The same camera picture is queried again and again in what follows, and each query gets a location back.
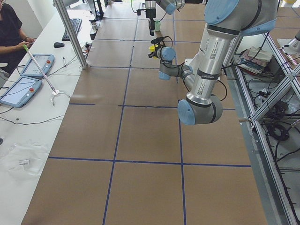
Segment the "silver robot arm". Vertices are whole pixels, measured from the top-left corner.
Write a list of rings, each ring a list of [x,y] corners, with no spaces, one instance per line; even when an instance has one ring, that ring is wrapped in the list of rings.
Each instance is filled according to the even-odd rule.
[[[184,7],[185,0],[146,0],[144,2],[143,10],[145,11],[146,18],[149,20],[149,32],[151,36],[154,36],[155,30],[156,5],[159,5],[168,15],[172,15],[175,10]]]
[[[188,88],[178,103],[178,116],[186,125],[209,124],[223,112],[220,99],[212,93],[218,80],[230,42],[240,36],[271,31],[276,24],[278,3],[275,0],[210,0],[204,19],[205,30],[199,52],[190,64],[174,65],[175,50],[164,38],[151,41],[155,49],[148,54],[160,60],[159,78],[180,77]]]

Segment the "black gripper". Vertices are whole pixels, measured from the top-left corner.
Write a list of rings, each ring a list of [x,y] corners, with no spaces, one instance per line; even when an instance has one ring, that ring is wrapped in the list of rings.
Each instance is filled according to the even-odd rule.
[[[160,53],[161,53],[161,48],[155,48],[153,52],[148,53],[148,57],[149,58],[155,57],[157,59],[161,59]]]
[[[146,18],[149,19],[149,32],[151,36],[154,36],[155,31],[155,21],[156,18],[156,9],[155,8],[146,8],[145,9]]]

